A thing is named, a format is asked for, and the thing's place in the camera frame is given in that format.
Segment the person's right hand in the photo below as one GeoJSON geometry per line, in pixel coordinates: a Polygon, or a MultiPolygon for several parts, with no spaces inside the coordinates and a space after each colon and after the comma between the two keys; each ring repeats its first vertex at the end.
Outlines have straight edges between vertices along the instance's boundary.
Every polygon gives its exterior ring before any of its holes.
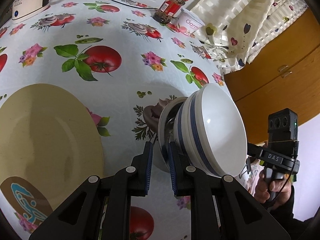
{"type": "Polygon", "coordinates": [[[270,185],[264,181],[265,173],[261,171],[259,180],[255,187],[254,198],[261,204],[264,204],[270,198],[270,193],[275,192],[278,198],[274,202],[273,209],[276,209],[289,201],[293,187],[291,183],[285,179],[272,181],[270,185]]]}

